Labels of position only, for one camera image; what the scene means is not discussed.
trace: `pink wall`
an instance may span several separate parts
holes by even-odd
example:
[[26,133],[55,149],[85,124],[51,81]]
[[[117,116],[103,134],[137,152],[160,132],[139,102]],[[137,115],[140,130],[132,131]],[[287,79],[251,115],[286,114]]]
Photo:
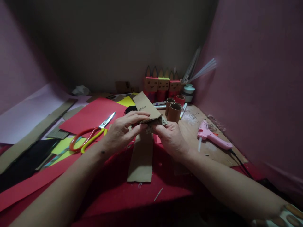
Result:
[[194,103],[281,191],[303,205],[303,2],[219,1]]
[[0,114],[56,76],[0,0]]

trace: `black cable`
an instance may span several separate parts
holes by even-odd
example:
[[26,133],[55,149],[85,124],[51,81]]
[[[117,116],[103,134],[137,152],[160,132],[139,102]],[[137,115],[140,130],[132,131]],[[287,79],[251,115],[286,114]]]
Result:
[[247,173],[247,175],[248,175],[251,179],[253,179],[253,177],[251,176],[251,174],[249,173],[249,171],[245,168],[245,166],[243,165],[243,163],[240,161],[240,159],[238,158],[238,156],[236,155],[236,153],[235,153],[232,149],[229,149],[228,151],[229,151],[233,156],[235,156],[235,157],[238,159],[239,163],[241,164],[241,166],[243,167],[243,169],[245,170],[245,172]]

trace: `pink paper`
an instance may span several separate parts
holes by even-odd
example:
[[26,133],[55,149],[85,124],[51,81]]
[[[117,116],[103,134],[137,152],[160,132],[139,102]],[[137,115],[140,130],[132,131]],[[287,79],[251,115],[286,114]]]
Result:
[[157,142],[157,144],[161,144],[162,143],[158,135],[156,135],[156,142]]
[[86,129],[98,127],[105,121],[113,112],[115,116],[106,126],[112,124],[117,118],[123,117],[126,107],[106,98],[98,98],[80,110],[77,114],[65,121],[59,128],[73,134],[79,134]]

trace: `glue gun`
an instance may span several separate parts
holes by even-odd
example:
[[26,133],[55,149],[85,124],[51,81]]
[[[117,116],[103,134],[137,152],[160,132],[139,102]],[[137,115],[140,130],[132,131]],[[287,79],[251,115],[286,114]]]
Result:
[[206,140],[206,139],[209,139],[214,144],[218,145],[219,147],[221,147],[224,150],[229,150],[229,149],[232,149],[232,147],[233,147],[233,145],[231,143],[225,142],[224,140],[220,139],[219,137],[217,137],[214,133],[212,133],[208,129],[208,123],[207,123],[206,119],[204,121],[202,121],[202,123],[199,127],[198,138],[199,138],[199,148],[198,148],[199,152],[200,152],[202,140]]

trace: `forearm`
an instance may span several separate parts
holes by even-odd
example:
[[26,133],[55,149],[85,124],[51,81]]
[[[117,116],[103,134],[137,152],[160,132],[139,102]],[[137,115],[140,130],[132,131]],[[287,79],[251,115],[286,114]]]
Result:
[[67,226],[94,176],[108,159],[95,144],[44,191],[11,226]]
[[254,180],[196,151],[190,151],[183,164],[219,201],[248,220],[275,217],[287,204]]

